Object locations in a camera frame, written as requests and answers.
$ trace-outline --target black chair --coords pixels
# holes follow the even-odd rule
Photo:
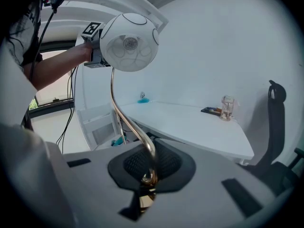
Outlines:
[[[285,89],[269,81],[271,86],[268,90],[268,119],[269,119],[269,141],[265,155],[257,165],[242,166],[245,170],[263,181],[270,189],[279,195],[287,188],[294,186],[299,178],[291,170],[301,158],[304,158],[304,152],[296,149],[297,158],[286,167],[280,162],[272,161],[283,151],[285,143],[285,108],[286,99]]]

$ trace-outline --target clear glass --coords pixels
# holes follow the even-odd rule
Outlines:
[[[222,98],[222,111],[220,113],[220,118],[224,121],[230,121],[232,111],[233,111],[233,103],[234,99],[230,96],[224,96]]]

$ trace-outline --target black cable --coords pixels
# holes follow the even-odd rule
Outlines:
[[[137,122],[135,122],[135,123],[136,123],[137,126],[139,126],[139,125],[137,124]],[[140,126],[139,126],[139,127],[140,127]],[[140,128],[142,128],[142,127],[140,127]]]
[[[71,103],[70,103],[70,102],[71,102],[71,92],[72,92],[72,88],[70,87],[70,94],[69,94],[69,92],[68,92],[68,90],[69,90],[69,88],[68,88],[68,83],[69,83],[69,81],[71,80],[71,78],[73,77],[73,74],[74,74],[75,69],[76,69],[76,68],[73,69],[73,71],[72,71],[70,77],[68,78],[67,87],[66,87],[66,88],[67,88],[67,101],[68,101],[68,105],[69,105],[69,108],[70,108],[70,116],[71,116],[71,114],[72,114],[72,108],[71,108]],[[66,126],[65,129],[63,130],[61,136],[60,136],[60,137],[58,138],[58,140],[56,141],[56,144],[57,144],[57,145],[59,145],[59,143],[60,143],[60,141],[61,141],[61,139],[62,139],[62,137],[63,137],[63,134],[64,134],[64,132],[66,131],[66,128],[67,128],[67,126]]]
[[[42,34],[41,34],[41,37],[40,37],[40,40],[39,40],[39,44],[38,44],[38,49],[37,49],[36,55],[35,55],[35,57],[34,57],[34,60],[33,60],[33,63],[32,63],[32,67],[30,68],[30,73],[29,73],[29,81],[30,81],[30,82],[32,82],[32,79],[33,79],[34,67],[35,67],[35,63],[36,63],[36,58],[37,58],[38,53],[39,53],[39,51],[40,51],[42,39],[43,39],[43,37],[44,37],[44,34],[45,34],[45,32],[46,32],[46,30],[47,30],[47,28],[48,28],[48,25],[49,25],[49,23],[51,22],[53,16],[54,16],[54,11],[52,12],[51,16],[49,17],[49,19],[48,19],[48,21],[47,21],[47,24],[46,24],[46,26],[44,27],[43,32],[42,32]]]
[[[71,76],[70,76],[70,78],[69,78],[69,80],[71,79],[71,87],[70,87],[70,93],[69,93],[69,94],[68,94],[68,82],[69,82],[69,80],[67,81],[67,94],[68,94],[68,103],[69,103],[69,108],[70,108],[70,116],[69,116],[69,118],[68,118],[68,120],[67,120],[66,127],[64,128],[64,130],[63,130],[61,136],[60,136],[60,137],[58,138],[58,140],[56,141],[56,144],[57,144],[57,145],[59,145],[60,142],[62,141],[62,145],[61,145],[61,151],[62,151],[62,153],[63,153],[63,144],[64,144],[64,139],[65,139],[66,131],[67,131],[67,128],[68,128],[68,126],[69,126],[69,124],[70,124],[70,122],[71,122],[71,120],[72,120],[72,117],[73,117],[74,111],[75,111],[76,76],[77,76],[77,72],[78,72],[78,67],[79,67],[79,66],[77,66],[77,67],[74,68],[74,70],[72,71]],[[75,77],[74,77],[74,85],[75,85],[75,88],[74,88],[74,90],[73,90],[73,81],[72,81],[72,80],[73,80],[73,74],[74,74],[74,72],[75,72]],[[71,96],[72,96],[73,99],[74,99],[73,110],[72,110],[72,107],[71,107],[71,100],[72,100],[72,97],[71,97]]]
[[[120,120],[120,124],[121,124],[122,127],[123,127],[123,123],[124,123],[123,119],[122,119],[121,117],[119,117],[119,120]],[[127,130],[125,130],[124,128],[123,128],[123,131],[126,132],[126,133],[131,133],[131,132],[132,132],[132,131],[127,131]]]
[[[75,86],[74,91],[73,91],[73,85],[72,85],[73,82],[71,82],[71,91],[72,91],[72,96],[73,96],[73,99],[74,99],[74,106],[73,106],[72,114],[70,114],[69,120],[67,122],[66,128],[69,126],[69,124],[72,120],[72,117],[74,115],[74,111],[75,111],[76,76],[77,76],[78,67],[79,66],[76,67],[76,73],[75,73],[75,78],[74,78],[74,86]],[[65,133],[63,134],[63,138],[62,138],[62,147],[61,147],[62,153],[63,153],[63,142],[65,141],[66,131],[67,130],[65,130]]]

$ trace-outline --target white table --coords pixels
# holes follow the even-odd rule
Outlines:
[[[254,156],[235,120],[225,122],[218,116],[202,113],[201,107],[149,102],[121,109],[137,123],[182,143],[242,160]]]

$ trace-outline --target gold metal tube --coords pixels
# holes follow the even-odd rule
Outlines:
[[[119,106],[116,103],[114,93],[113,93],[113,79],[114,79],[114,68],[112,69],[112,75],[111,75],[111,100],[113,103],[113,106],[116,111],[116,116],[119,119],[119,116],[122,118],[122,120],[127,124],[127,126],[131,129],[131,131],[136,135],[136,137],[143,143],[143,145],[147,148],[149,151],[152,160],[156,161],[156,151],[155,146],[151,139],[148,137],[148,135],[139,127],[137,124],[135,124],[129,117],[127,117],[123,111],[119,108]],[[120,124],[122,138],[124,139],[124,133],[122,130],[122,126]],[[157,174],[155,170],[150,170],[151,178],[144,177],[142,179],[142,182],[146,185],[155,185],[157,183]]]

